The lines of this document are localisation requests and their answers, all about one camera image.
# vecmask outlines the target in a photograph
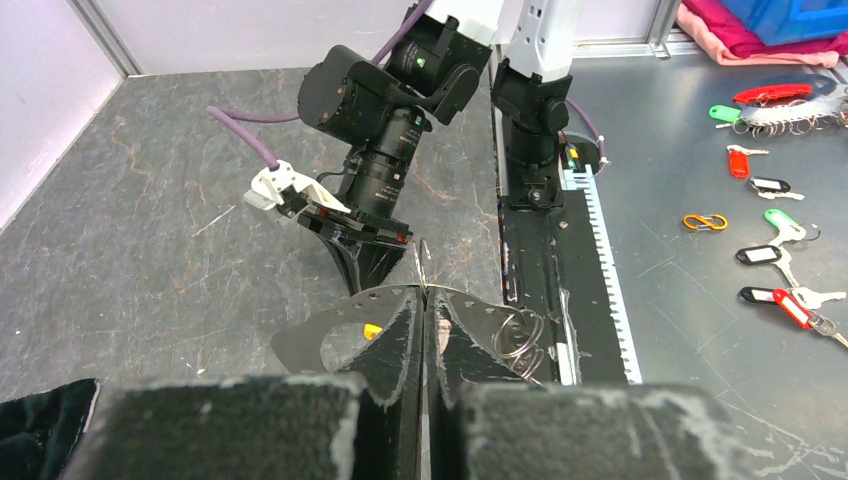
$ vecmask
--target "white robot arm segment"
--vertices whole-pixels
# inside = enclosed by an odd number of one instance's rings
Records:
[[[542,83],[568,75],[577,23],[585,0],[525,0],[518,26],[506,49],[509,66]]]
[[[250,182],[250,190],[244,194],[244,199],[250,205],[262,211],[269,211],[277,205],[285,205],[282,193],[289,188],[293,193],[305,193],[309,201],[320,207],[329,208],[342,213],[350,213],[344,206],[317,180],[296,172],[290,163],[277,160],[280,168],[270,171],[263,168]]]

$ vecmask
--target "red key tag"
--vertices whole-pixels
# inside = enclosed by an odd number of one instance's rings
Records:
[[[780,305],[780,308],[783,309],[790,317],[792,317],[798,325],[804,330],[809,330],[813,328],[810,325],[810,320],[813,319],[813,314],[808,312],[804,307],[795,300],[795,297],[792,296],[786,290],[782,288],[778,288],[774,291],[774,301]]]
[[[733,97],[737,103],[766,102],[778,98],[794,97],[797,95],[809,95],[813,93],[813,86],[806,83],[784,83],[780,85],[766,85],[765,87],[752,88],[739,92]]]
[[[730,164],[730,174],[736,178],[748,178],[751,168],[748,166],[748,155],[731,150],[727,152],[727,161]]]

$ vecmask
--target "white wall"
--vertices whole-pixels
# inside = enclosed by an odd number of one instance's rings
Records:
[[[648,36],[660,0],[584,0],[578,42],[642,41]],[[506,0],[498,22],[497,43],[509,43],[524,0]]]
[[[585,1],[579,40],[644,38],[659,2]],[[142,71],[157,74],[307,67],[340,43],[370,57],[397,29],[413,0],[97,3]],[[522,3],[506,0],[501,43],[511,39]]]
[[[120,83],[65,1],[0,0],[0,230]]]

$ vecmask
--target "pink cloth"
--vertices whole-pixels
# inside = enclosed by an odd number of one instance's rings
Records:
[[[848,52],[848,33],[831,40],[812,40],[809,42],[793,43],[778,47],[767,47],[753,33],[745,30],[742,22],[734,17],[718,0],[701,0],[697,2],[701,10],[706,4],[715,4],[729,16],[724,23],[714,24],[705,21],[696,11],[691,10],[686,4],[694,3],[694,0],[683,0],[677,10],[677,24],[683,31],[695,39],[695,42],[704,49],[719,65],[821,65],[825,68],[833,68],[839,62],[840,54]],[[729,39],[735,45],[733,51],[720,35]],[[833,50],[818,51],[813,46],[833,48]],[[739,50],[749,52],[742,56]]]
[[[767,47],[759,37],[749,32],[741,20],[736,18],[720,0],[683,0],[695,15],[701,17],[710,31],[738,57],[775,53],[819,53],[833,51],[848,55],[848,32],[834,38],[810,40]]]

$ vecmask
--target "metal key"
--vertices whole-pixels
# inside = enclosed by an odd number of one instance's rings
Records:
[[[792,255],[789,255],[789,252],[787,252],[783,247],[778,246],[777,248],[780,249],[780,259],[772,262],[772,265],[780,270],[780,273],[783,274],[783,278],[786,279],[792,288],[800,287],[801,284],[795,279],[795,275],[792,275],[792,270],[789,269],[789,262],[792,261]]]
[[[791,198],[792,200],[803,200],[804,196],[794,192],[757,192],[757,195],[774,200],[775,198]]]
[[[781,224],[778,227],[778,234],[774,240],[770,241],[769,245],[780,247],[784,242],[799,242],[807,237],[807,231],[800,225]]]
[[[791,288],[789,291],[792,293],[792,296],[798,300],[798,303],[807,310],[816,310],[821,308],[824,302],[829,302],[831,300],[844,300],[848,297],[846,292],[819,293],[814,292],[807,287]]]
[[[744,153],[745,155],[766,155],[766,154],[768,154],[768,150],[750,149],[750,148],[745,148],[741,145],[728,145],[727,151],[728,152],[741,152],[741,153]]]
[[[848,339],[836,331],[836,324],[833,323],[833,320],[824,315],[813,315],[813,318],[810,319],[810,325],[825,337],[831,337],[845,347],[848,347]]]

